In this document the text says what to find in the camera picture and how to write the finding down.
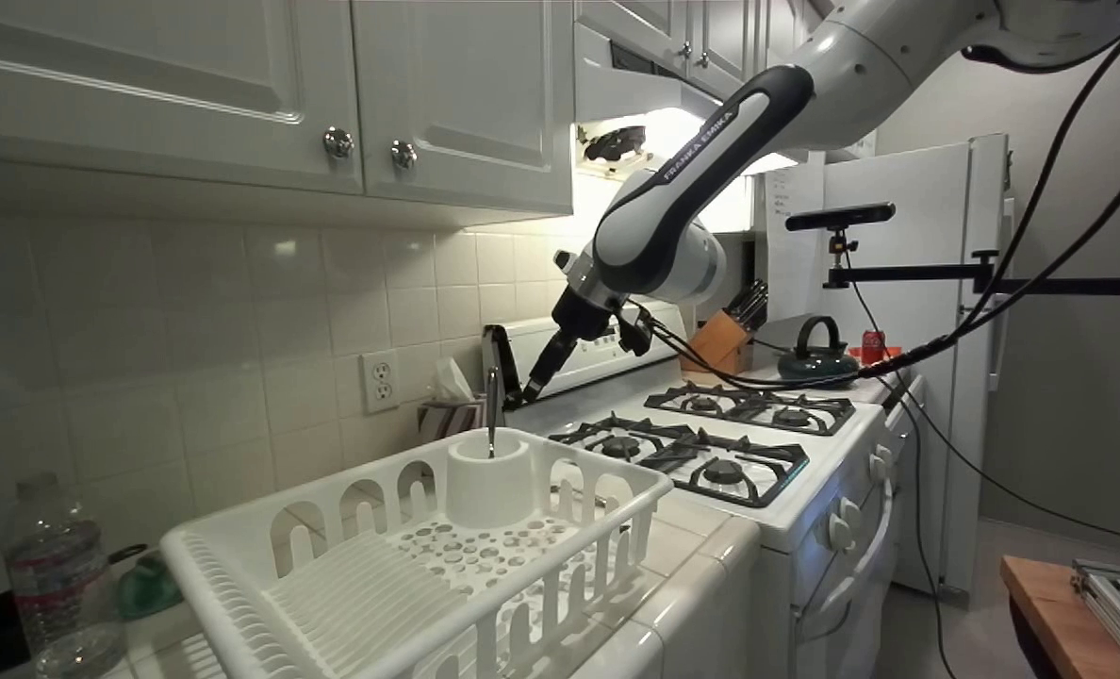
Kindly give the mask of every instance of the kitchen wall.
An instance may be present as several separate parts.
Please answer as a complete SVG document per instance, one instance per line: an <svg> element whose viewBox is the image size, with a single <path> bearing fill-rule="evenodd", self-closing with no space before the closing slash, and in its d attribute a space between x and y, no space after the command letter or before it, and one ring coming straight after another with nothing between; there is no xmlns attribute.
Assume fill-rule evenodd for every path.
<svg viewBox="0 0 1120 679"><path fill-rule="evenodd" d="M879 127L879 152L1011 131L1021 212L1046 148L1089 72L1086 64L1064 77L1011 77L949 60ZM1053 260L1117 188L1120 64L1076 126L1014 274ZM1064 274L1120 274L1120 215ZM983 469L1046 505L1120 529L1120 297L1031 297L1006 327ZM991 485L983 510L1047 525Z"/></svg>
<svg viewBox="0 0 1120 679"><path fill-rule="evenodd" d="M404 447L437 359L541 318L580 220L491 230L0 215L0 532L54 469L110 547ZM364 414L398 347L404 408Z"/></svg>

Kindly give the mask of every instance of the kitchen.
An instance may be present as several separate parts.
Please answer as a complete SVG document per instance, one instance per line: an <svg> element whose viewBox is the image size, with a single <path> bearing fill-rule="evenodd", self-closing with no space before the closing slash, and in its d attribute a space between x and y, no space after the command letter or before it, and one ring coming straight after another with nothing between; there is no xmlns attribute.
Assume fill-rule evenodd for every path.
<svg viewBox="0 0 1120 679"><path fill-rule="evenodd" d="M508 20L498 6L482 6L488 16L478 20L488 25L520 25L494 31L494 38L515 45L491 40L491 31L472 25L478 20L467 16L437 12L437 25L414 25L406 12L379 16L379 24L355 25L359 77L352 38L335 31L347 25L347 12L303 12L293 31L315 31L303 77L325 80L325 87L293 83L293 77L279 72L293 38L286 45L253 38L268 38L266 24L289 25L284 16L289 6L266 4L266 16L251 4L233 12L217 6L218 16L191 16L200 6L188 4L171 6L173 20L179 12L188 16L180 16L186 25L200 25L200 33L179 33L173 45L203 48L207 64L218 55L207 48L217 45L210 25L228 20L228 33L239 38L228 48L261 55L258 64L289 87L284 100L321 107L310 109L310 127L284 126L271 114L240 117L239 109L247 107L268 109L268 87L253 87L268 72L253 69L253 77L251 64L228 64L228 48L218 69L233 80L218 72L207 80L207 69L151 69L166 60L151 60L142 72L141 60L137 87L218 97L218 107L188 107L191 117L166 117L179 109L179 97L130 109L130 97L116 100L95 87L80 94L68 94L68 87L38 89L0 107L0 117L8 114L0 134L17 131L13 142L0 141L0 532L13 481L43 469L68 474L102 515L110 547L124 547L137 539L154 542L188 515L352 465L385 460L413 440L437 359L457 353L477 378L478 327L488 320L550 314L564 294L550 256L555 248L580 248L595 215L564 220L579 180L564 175L575 153L567 142L575 69L555 54L571 48L575 33L558 31L564 4L541 6L530 4L520 16L508 12ZM639 24L621 24L621 12L608 6L589 6L599 16L595 25L639 31ZM789 55L795 20L810 24L801 4L789 16L782 16L784 4L745 6L752 6L752 24L734 20L731 25L768 40L765 48L760 48L761 40L752 54L745 48L746 69ZM8 25L8 20L27 16L5 6L0 33L8 40L0 45L20 48L5 48L0 60L32 64L38 54L54 60L46 69L76 72L80 54L68 40L36 40L36 25ZM134 24L122 12L106 25L141 40L137 33L142 31ZM443 33L400 40L389 31L398 24L406 24L400 31ZM507 60L498 48L515 54L520 72L488 83L488 72ZM5 100L13 80L36 77L23 69L0 72ZM727 69L704 72L714 72L703 80L704 89L727 94L727 83L738 83L727 80ZM1011 131L1011 188L1027 205L1053 127L1086 77L1089 69L1027 80L949 60L875 131L875 148L908 152L977 131ZM457 126L467 127L445 134L445 122L425 122L425 114L453 107L453 97L488 109L457 109ZM1120 64L1089 107L1099 117L1084 117L1086 126L1076 131L1076 148L1064 152L1039 230L1027 243L1027 274L1053 260L1120 186ZM347 134L335 134L335 152L321 153L315 126L328 126L328 117L352 122L341 127L359 131L352 158L342 158ZM443 127L429 141L443 152L418 152L413 175L413 152L381 153L381 142L406 134L404 127L414 126L418 134ZM467 134L488 153L508 153L515 171L494 158L462 165L464 153L445 153L445 142L462 148ZM355 199L352 186L359 186L359 175L365 175L369 199ZM1120 274L1120 215L1076 269ZM1120 525L1120 297L1031 297L1011 314L1006 336L983 469L1046 505ZM400 402L369 414L364 353L385 347L398 351ZM980 500L990 515L1073 532L996 491L983 491ZM958 675L980 673L980 660L967 662L967 656L956 656L956 662Z"/></svg>

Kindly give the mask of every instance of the dish drying rack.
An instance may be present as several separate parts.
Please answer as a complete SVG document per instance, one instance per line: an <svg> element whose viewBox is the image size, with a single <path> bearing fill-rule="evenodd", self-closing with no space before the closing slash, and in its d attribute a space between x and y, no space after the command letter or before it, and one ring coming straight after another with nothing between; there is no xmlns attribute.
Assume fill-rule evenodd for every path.
<svg viewBox="0 0 1120 679"><path fill-rule="evenodd" d="M229 675L567 675L635 601L668 491L472 430L180 525L163 553Z"/></svg>

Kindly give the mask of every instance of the cabinet knob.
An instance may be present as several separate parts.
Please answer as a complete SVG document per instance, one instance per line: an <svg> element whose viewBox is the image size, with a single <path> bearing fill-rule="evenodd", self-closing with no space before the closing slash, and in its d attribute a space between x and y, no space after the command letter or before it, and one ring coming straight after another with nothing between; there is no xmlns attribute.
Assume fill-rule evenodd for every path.
<svg viewBox="0 0 1120 679"><path fill-rule="evenodd" d="M389 153L393 153L398 175L406 175L418 163L418 152L413 141L393 141Z"/></svg>
<svg viewBox="0 0 1120 679"><path fill-rule="evenodd" d="M355 131L347 131L341 126L328 126L321 142L325 142L328 158L352 158L355 153Z"/></svg>

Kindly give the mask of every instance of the white tile backsplash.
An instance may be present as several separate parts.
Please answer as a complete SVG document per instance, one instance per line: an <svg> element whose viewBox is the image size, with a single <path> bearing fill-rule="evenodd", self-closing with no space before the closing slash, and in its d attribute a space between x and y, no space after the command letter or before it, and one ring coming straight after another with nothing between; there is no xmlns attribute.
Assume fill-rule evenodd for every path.
<svg viewBox="0 0 1120 679"><path fill-rule="evenodd" d="M122 547L404 447L437 359L472 368L488 320L550 309L555 237L0 215L0 532L27 471L59 471ZM404 408L365 414L379 347Z"/></svg>

